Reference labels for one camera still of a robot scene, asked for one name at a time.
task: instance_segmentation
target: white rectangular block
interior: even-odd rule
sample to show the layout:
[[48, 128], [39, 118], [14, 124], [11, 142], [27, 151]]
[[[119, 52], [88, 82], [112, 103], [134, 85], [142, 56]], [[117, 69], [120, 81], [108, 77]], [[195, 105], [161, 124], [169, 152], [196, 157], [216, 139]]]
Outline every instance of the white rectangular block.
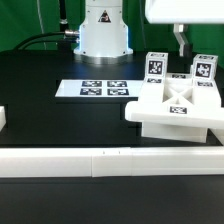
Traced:
[[0, 177], [91, 177], [88, 149], [0, 149]]
[[142, 136], [149, 138], [162, 138], [178, 141], [205, 143], [207, 138], [207, 128], [195, 128], [143, 122]]
[[149, 52], [146, 55], [145, 76], [164, 78], [167, 73], [168, 53]]
[[223, 174], [223, 147], [133, 150], [133, 176]]

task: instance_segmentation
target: marker cube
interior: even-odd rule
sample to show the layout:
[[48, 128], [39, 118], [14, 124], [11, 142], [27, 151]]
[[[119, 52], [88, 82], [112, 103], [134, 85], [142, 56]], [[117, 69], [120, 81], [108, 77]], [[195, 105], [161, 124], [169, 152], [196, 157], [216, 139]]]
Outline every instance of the marker cube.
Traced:
[[193, 62], [193, 78], [200, 80], [214, 80], [218, 56], [198, 54]]
[[146, 56], [145, 76], [164, 78], [167, 72], [168, 53], [149, 52]]

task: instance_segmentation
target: black table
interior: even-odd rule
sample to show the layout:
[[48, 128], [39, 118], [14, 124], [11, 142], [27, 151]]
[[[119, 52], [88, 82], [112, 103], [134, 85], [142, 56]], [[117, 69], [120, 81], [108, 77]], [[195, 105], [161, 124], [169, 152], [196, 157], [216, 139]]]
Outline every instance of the black table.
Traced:
[[[141, 138], [141, 124], [124, 118], [137, 98], [56, 98], [62, 79], [143, 80], [146, 53], [119, 65], [75, 63], [56, 51], [8, 51], [0, 54], [0, 104], [7, 125], [0, 147], [121, 147], [220, 145], [209, 132], [206, 144]], [[192, 59], [169, 55], [170, 72], [189, 72]], [[218, 68], [219, 88], [224, 70]]]
[[[112, 147], [220, 145], [144, 139], [140, 125], [124, 119], [134, 99], [55, 98], [62, 79], [127, 79], [144, 76], [145, 53], [131, 63], [93, 66], [58, 52], [0, 54], [0, 104], [7, 125], [1, 147]], [[189, 72], [192, 59], [169, 56], [168, 71]], [[224, 71], [216, 81], [222, 94]], [[222, 224], [224, 177], [0, 179], [0, 223]]]

